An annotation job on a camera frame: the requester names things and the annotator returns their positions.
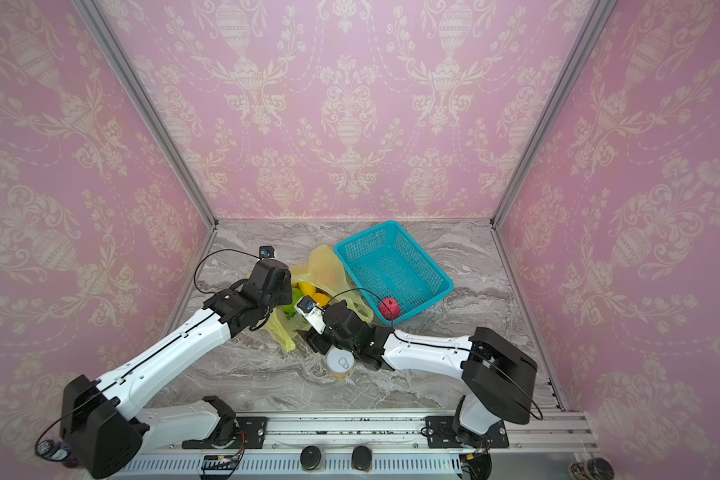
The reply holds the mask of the pink dragon fruit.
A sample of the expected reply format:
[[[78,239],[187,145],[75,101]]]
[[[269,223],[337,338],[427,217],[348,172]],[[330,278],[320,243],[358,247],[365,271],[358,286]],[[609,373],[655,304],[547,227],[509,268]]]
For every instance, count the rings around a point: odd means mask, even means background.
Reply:
[[[401,316],[401,307],[395,298],[386,297],[379,303],[379,312],[385,320],[393,322]]]

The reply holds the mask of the yellow plastic bag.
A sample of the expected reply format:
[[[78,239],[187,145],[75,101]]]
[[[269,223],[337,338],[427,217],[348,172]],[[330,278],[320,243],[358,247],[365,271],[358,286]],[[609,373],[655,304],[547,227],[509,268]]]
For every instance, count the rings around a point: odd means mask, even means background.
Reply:
[[[348,277],[342,261],[332,247],[321,245],[315,248],[306,264],[291,269],[292,287],[298,287],[302,294],[322,292],[331,298],[331,304],[342,300],[366,323],[374,318],[373,309],[366,303],[359,291],[351,291]],[[298,313],[287,316],[283,307],[277,307],[270,315],[265,330],[288,353],[296,348],[295,338],[310,328],[309,323]]]

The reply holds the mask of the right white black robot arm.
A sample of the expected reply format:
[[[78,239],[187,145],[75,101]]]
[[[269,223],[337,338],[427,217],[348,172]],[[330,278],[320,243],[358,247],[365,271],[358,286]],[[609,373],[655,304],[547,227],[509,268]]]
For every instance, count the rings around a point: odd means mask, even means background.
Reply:
[[[462,445],[487,446],[488,433],[501,422],[526,425],[543,418],[533,399],[537,363],[490,328],[461,337],[414,335],[368,324],[344,301],[320,307],[309,296],[296,310],[310,324],[305,340],[316,352],[346,352],[374,371],[423,371],[462,381],[469,392],[451,426]]]

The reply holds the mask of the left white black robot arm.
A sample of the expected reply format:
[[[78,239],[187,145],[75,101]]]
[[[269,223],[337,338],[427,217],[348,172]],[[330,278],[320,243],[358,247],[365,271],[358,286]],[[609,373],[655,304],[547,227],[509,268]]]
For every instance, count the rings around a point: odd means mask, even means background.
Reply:
[[[292,301],[288,266],[259,259],[250,275],[212,294],[176,330],[135,358],[63,390],[60,436],[94,479],[123,469],[140,453],[185,441],[224,448],[244,436],[235,411],[217,396],[184,406],[148,408],[179,374],[237,334],[254,330]]]

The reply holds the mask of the green fruit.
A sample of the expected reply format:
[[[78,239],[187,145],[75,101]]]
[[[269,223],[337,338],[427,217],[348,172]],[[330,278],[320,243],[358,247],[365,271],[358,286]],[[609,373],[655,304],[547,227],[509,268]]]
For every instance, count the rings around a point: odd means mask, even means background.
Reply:
[[[291,302],[283,307],[283,311],[287,316],[293,316],[297,313],[296,306],[303,297],[302,291],[298,287],[291,289],[292,299]]]

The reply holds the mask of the yellow lemon fruit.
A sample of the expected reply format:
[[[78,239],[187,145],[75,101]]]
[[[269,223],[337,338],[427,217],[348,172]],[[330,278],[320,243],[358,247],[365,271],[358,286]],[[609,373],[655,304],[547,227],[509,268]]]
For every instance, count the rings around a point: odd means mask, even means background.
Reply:
[[[325,293],[322,292],[316,292],[312,295],[312,299],[315,301],[315,303],[320,307],[326,307],[328,303],[331,300],[331,297]]]

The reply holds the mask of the white lid yellow can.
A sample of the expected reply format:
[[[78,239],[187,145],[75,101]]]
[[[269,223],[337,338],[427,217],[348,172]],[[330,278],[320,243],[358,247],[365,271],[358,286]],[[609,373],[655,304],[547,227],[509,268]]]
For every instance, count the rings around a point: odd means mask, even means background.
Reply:
[[[330,373],[336,379],[347,378],[354,370],[354,356],[345,350],[331,347],[326,354],[325,363]]]

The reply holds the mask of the teal plastic basket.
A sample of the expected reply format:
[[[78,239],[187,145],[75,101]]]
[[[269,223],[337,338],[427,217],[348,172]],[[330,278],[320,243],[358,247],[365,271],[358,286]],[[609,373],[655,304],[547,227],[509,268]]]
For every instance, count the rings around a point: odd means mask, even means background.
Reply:
[[[380,321],[398,325],[436,305],[454,289],[452,279],[396,221],[386,221],[337,243],[334,253]],[[401,316],[379,312],[383,298],[395,298]]]

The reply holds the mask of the right black round knob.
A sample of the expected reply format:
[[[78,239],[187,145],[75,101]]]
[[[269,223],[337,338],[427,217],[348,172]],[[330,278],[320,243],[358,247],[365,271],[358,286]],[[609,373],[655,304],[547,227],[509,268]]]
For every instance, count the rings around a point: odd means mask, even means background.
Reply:
[[[352,451],[350,461],[353,470],[368,472],[373,465],[373,452],[368,446],[356,446]]]

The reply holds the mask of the black round knob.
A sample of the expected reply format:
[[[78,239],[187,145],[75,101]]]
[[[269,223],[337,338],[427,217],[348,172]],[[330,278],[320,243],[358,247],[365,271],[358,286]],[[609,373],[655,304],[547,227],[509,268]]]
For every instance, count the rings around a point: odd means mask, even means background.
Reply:
[[[322,469],[324,458],[321,448],[316,445],[304,447],[300,453],[299,462],[304,471],[318,471]]]
[[[368,446],[356,446],[352,451],[350,461],[353,470],[368,472],[373,465],[373,452]]]

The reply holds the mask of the left black round knob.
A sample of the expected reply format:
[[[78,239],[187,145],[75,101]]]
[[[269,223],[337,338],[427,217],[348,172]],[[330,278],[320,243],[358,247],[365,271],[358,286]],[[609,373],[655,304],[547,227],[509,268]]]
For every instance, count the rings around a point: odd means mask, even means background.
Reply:
[[[316,445],[304,447],[300,453],[299,462],[304,471],[318,471],[322,469],[324,458],[321,448]]]

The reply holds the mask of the purple drink bottle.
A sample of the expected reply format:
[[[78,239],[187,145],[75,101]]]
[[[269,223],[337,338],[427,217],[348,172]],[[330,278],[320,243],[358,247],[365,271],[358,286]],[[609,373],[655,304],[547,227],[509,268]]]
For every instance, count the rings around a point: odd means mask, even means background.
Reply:
[[[77,459],[71,448],[63,441],[52,439],[40,440],[35,445],[35,455],[40,459],[51,462],[71,465],[77,464]]]

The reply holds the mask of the dark jar bottom right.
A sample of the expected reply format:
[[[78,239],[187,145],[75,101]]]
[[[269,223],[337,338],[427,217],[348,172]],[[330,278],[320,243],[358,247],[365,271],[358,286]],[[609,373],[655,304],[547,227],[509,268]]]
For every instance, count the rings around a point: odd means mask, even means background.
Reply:
[[[572,463],[568,475],[571,480],[614,480],[615,470],[609,461],[597,457]]]

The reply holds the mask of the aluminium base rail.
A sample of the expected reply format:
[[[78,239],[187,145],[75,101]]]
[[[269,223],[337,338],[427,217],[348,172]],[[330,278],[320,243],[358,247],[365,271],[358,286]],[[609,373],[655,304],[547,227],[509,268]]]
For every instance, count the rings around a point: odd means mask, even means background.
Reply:
[[[444,409],[246,414],[246,448],[170,445],[141,454],[119,479],[566,479],[572,463],[600,455],[581,413],[546,410],[527,425],[499,423],[489,444],[455,440]],[[302,449],[316,445],[323,468],[304,471]],[[373,452],[370,471],[351,468],[356,446]]]

